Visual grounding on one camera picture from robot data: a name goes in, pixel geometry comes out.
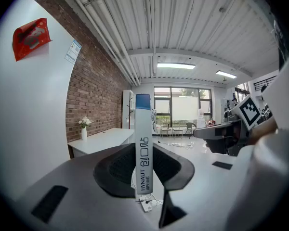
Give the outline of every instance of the white table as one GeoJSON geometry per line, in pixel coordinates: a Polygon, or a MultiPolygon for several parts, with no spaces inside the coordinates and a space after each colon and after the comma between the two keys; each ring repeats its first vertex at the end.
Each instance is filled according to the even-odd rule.
{"type": "Polygon", "coordinates": [[[104,132],[89,136],[86,141],[80,139],[68,143],[69,151],[71,152],[72,149],[74,157],[78,157],[118,145],[134,143],[133,134],[133,129],[111,128],[104,132]]]}

